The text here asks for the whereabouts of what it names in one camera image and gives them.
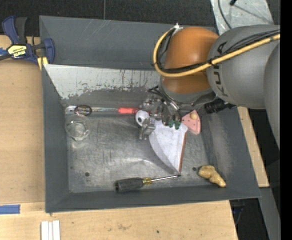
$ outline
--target wooden table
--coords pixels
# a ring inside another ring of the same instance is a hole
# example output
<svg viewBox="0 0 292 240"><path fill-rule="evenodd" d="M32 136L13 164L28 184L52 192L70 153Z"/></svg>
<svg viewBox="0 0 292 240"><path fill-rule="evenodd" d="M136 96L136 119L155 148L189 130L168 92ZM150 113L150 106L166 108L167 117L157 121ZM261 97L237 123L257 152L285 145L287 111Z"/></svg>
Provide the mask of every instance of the wooden table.
<svg viewBox="0 0 292 240"><path fill-rule="evenodd" d="M9 45L0 35L0 47ZM40 76L29 62L0 62L0 205L21 204L20 214L0 215L0 240L40 239L41 221L54 220L62 240L238 239L229 201L45 213ZM238 110L258 185L269 187L248 111Z"/></svg>

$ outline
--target clear plastic cup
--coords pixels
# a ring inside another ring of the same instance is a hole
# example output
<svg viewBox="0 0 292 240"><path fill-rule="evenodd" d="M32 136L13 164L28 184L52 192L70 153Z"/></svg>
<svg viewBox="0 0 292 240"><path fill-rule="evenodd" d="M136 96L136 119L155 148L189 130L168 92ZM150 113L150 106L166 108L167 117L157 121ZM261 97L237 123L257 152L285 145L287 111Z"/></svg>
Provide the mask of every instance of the clear plastic cup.
<svg viewBox="0 0 292 240"><path fill-rule="evenodd" d="M91 121L84 115L72 114L66 118L66 133L75 141L82 141L91 133Z"/></svg>

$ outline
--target screwdriver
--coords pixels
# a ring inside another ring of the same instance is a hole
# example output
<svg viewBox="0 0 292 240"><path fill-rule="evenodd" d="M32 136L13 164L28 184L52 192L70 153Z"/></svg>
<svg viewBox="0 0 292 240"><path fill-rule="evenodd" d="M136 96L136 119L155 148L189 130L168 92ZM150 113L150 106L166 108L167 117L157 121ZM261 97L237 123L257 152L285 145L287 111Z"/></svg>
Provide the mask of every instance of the screwdriver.
<svg viewBox="0 0 292 240"><path fill-rule="evenodd" d="M160 177L160 178L151 178L151 177L146 177L146 178L126 178L126 179L120 179L115 182L115 189L116 192L127 192L127 191L132 191L132 190L138 190L144 185L150 185L153 182L160 181L160 180L166 180L166 179L171 179L175 177L181 176L180 174L178 175L173 175L173 176L167 176L167 177Z"/></svg>

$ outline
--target yellow cable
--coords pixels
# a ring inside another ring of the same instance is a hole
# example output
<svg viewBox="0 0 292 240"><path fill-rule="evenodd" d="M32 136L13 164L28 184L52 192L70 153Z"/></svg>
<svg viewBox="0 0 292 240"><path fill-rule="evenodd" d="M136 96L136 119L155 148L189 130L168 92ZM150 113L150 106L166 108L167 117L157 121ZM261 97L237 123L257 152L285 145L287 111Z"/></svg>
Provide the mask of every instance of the yellow cable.
<svg viewBox="0 0 292 240"><path fill-rule="evenodd" d="M170 78L178 78L178 77L184 77L184 76L188 76L188 75L192 75L192 74L195 74L197 72L200 72L200 71L203 71L207 68L209 68L210 66L212 65L215 65L215 64L218 64L218 63L221 63L225 60L229 60L237 55L240 55L242 53L245 53L249 50L252 50L254 48L257 48L259 46L262 46L264 44L268 44L272 41L275 41L275 40L279 40L281 38L281 34L276 34L276 35L273 35L271 37L267 37L265 39L262 39L260 41L257 41L257 42L254 42L250 45L247 45L243 48L240 48L238 50L235 50L233 52L230 52L224 56L221 56L219 58L216 58L216 59L213 59L211 60L211 64L210 63L206 63L204 65L201 65L199 67L196 67L194 69L191 69L191 70L188 70L188 71L185 71L185 72L180 72L180 73L167 73L167 72L163 72L157 65L157 51L158 51L158 48L161 44L161 42L163 41L163 39L166 37L166 35L168 34L168 32L170 31L168 30L166 33L164 33L157 41L156 45L155 45L155 48L154 48L154 52L153 52L153 55L152 55L152 60L153 60L153 64L154 64L154 67L156 69L156 71L158 73L160 73L163 77L170 77Z"/></svg>

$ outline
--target pink object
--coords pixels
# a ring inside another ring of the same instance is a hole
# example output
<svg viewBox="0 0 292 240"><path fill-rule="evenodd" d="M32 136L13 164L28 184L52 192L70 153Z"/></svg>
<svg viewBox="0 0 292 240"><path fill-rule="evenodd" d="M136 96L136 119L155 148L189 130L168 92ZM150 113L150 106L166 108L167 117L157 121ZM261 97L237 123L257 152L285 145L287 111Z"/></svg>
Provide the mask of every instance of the pink object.
<svg viewBox="0 0 292 240"><path fill-rule="evenodd" d="M136 107L120 107L118 112L120 114L136 114L139 109Z"/></svg>
<svg viewBox="0 0 292 240"><path fill-rule="evenodd" d="M198 135L201 132L201 121L196 110L184 115L181 118L181 123L187 126L188 130L195 135Z"/></svg>

